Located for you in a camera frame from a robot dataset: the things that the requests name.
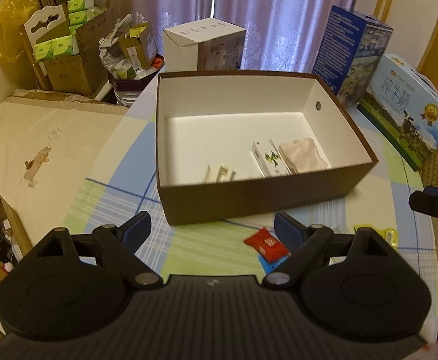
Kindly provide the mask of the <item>white cardboard box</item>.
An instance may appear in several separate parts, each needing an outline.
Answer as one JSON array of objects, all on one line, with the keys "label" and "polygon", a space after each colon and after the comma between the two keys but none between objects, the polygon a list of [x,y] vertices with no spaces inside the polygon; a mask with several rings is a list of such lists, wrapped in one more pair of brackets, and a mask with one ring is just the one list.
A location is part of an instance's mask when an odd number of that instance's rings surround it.
[{"label": "white cardboard box", "polygon": [[165,28],[165,69],[168,72],[238,70],[245,38],[245,28],[215,18]]}]

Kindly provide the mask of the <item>dark blue milk carton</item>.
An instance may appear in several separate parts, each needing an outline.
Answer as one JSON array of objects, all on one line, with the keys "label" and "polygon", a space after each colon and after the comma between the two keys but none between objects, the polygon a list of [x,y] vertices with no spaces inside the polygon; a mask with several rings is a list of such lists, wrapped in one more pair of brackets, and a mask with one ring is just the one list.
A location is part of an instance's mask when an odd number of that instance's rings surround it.
[{"label": "dark blue milk carton", "polygon": [[384,54],[393,28],[354,10],[331,8],[312,72],[348,108],[356,105]]}]

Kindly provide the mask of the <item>white green medicine box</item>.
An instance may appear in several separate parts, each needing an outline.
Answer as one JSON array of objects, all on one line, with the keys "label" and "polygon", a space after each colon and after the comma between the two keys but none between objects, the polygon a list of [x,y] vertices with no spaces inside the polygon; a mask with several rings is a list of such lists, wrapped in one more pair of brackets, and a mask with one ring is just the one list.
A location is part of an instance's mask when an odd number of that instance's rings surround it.
[{"label": "white green medicine box", "polygon": [[273,141],[253,141],[251,153],[263,177],[289,176],[291,174]]}]

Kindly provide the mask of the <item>bin with trash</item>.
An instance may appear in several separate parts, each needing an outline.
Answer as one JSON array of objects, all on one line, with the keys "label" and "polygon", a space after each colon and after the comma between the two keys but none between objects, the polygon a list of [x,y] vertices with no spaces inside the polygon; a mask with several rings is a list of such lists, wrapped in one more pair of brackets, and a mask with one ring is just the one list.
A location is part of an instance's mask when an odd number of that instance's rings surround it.
[{"label": "bin with trash", "polygon": [[99,40],[99,58],[107,69],[116,102],[130,107],[164,66],[151,24],[144,15],[127,14]]}]

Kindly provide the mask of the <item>red snack packet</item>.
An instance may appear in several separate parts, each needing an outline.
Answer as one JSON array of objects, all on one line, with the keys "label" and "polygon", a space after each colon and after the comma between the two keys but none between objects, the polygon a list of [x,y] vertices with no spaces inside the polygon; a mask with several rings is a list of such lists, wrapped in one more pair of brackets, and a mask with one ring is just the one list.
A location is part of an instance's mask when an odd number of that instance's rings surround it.
[{"label": "red snack packet", "polygon": [[262,228],[244,239],[243,242],[251,246],[257,253],[272,263],[284,256],[289,256],[287,248],[266,228]]}]

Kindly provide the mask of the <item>cardboard box with tissue packs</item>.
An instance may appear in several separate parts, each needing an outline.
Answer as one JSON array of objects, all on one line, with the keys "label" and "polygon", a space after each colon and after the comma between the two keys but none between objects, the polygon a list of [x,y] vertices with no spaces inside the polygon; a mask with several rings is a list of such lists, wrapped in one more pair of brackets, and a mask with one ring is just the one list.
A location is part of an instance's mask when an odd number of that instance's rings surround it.
[{"label": "cardboard box with tissue packs", "polygon": [[20,36],[38,86],[96,97],[107,81],[99,41],[113,24],[106,0],[69,0],[34,12]]}]

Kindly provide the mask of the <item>yellow snack packet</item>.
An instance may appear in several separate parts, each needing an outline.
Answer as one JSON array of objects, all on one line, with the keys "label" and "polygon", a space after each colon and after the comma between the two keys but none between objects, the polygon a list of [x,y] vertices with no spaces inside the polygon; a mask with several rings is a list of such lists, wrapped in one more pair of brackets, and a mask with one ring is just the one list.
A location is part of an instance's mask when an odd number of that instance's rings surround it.
[{"label": "yellow snack packet", "polygon": [[398,248],[398,244],[399,244],[399,237],[398,237],[398,233],[397,230],[395,228],[384,228],[384,229],[379,229],[376,228],[375,226],[373,226],[372,224],[359,224],[359,225],[354,225],[353,229],[354,232],[356,233],[360,228],[370,228],[372,230],[375,230],[382,238],[385,239],[385,241],[393,247],[393,249],[397,249]]}]

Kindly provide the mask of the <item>brown storage box white inside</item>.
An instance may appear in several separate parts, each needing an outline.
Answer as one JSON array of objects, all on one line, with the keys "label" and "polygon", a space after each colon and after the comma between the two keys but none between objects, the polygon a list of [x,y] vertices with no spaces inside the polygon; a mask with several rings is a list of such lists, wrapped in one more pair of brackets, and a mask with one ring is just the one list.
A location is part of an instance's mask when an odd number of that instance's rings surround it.
[{"label": "brown storage box white inside", "polygon": [[157,189],[172,225],[344,197],[377,161],[313,74],[166,72],[158,78]]}]

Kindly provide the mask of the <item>yellow plastic bag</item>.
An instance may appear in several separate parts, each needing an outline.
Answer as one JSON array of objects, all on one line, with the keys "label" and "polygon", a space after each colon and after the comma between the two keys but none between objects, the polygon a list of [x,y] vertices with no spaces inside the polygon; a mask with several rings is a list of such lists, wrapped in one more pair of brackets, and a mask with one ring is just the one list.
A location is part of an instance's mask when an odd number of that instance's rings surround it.
[{"label": "yellow plastic bag", "polygon": [[20,26],[39,9],[39,0],[0,2],[0,64],[15,63],[24,53]]}]

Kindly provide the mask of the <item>white small carton piece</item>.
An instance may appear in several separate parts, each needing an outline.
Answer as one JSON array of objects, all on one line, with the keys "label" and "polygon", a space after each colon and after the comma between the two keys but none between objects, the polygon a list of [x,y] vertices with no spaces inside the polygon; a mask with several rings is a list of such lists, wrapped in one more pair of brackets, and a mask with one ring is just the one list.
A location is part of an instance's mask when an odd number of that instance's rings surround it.
[{"label": "white small carton piece", "polygon": [[203,183],[221,183],[234,180],[236,175],[235,166],[220,164],[217,166],[208,165],[205,172]]}]

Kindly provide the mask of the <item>beige dog pattern blanket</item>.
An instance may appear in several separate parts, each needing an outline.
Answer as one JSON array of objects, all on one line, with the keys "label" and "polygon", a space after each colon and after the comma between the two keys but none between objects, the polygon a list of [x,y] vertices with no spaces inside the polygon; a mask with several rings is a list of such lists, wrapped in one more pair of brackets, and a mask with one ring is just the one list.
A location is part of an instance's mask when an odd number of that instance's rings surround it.
[{"label": "beige dog pattern blanket", "polygon": [[62,224],[127,110],[77,94],[17,89],[0,104],[0,195],[32,244]]}]

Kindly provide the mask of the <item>blue packet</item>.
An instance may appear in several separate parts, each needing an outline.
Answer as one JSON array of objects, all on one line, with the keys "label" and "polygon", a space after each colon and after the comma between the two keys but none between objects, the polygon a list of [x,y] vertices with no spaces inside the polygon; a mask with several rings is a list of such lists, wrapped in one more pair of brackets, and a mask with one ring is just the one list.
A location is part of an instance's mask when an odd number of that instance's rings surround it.
[{"label": "blue packet", "polygon": [[257,259],[265,272],[266,275],[274,271],[277,267],[279,267],[282,263],[284,263],[287,260],[287,256],[284,256],[274,262],[268,262],[264,257],[261,255],[257,256]]}]

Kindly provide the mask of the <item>purple curtain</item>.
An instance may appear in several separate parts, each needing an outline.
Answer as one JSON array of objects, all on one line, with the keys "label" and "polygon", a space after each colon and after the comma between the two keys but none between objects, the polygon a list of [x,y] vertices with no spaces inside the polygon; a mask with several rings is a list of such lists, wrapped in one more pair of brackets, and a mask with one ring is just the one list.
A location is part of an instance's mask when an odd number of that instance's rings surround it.
[{"label": "purple curtain", "polygon": [[245,28],[241,67],[248,70],[310,72],[331,7],[355,0],[106,0],[121,18],[144,16],[159,50],[163,30],[214,17]]}]

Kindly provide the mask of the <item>light blue milk carton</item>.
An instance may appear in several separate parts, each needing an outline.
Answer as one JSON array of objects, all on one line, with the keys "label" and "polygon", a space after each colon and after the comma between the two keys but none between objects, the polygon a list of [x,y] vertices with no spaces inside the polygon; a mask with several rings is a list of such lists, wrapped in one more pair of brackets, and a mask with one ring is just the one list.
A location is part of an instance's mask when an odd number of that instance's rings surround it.
[{"label": "light blue milk carton", "polygon": [[357,108],[415,171],[438,148],[438,92],[397,55],[381,57]]}]

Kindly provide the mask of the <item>checkered bed sheet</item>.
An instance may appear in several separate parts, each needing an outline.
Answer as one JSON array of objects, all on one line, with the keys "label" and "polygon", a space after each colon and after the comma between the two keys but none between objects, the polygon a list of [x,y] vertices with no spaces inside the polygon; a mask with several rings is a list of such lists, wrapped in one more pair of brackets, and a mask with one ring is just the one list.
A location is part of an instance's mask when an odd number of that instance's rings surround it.
[{"label": "checkered bed sheet", "polygon": [[[109,134],[64,225],[73,233],[88,233],[101,224],[121,224],[146,211],[153,226],[138,256],[161,276],[253,274],[262,278],[272,266],[245,239],[260,228],[272,228],[271,214],[177,228],[168,225],[155,179],[156,87],[151,82]],[[421,334],[433,342],[438,330],[433,225],[427,215],[415,213],[408,204],[410,194],[422,189],[422,181],[361,112],[351,109],[349,113],[376,153],[378,164],[347,197],[293,209],[291,216],[303,224],[325,224],[338,233],[352,233],[359,225],[396,230],[399,254],[432,295]]]}]

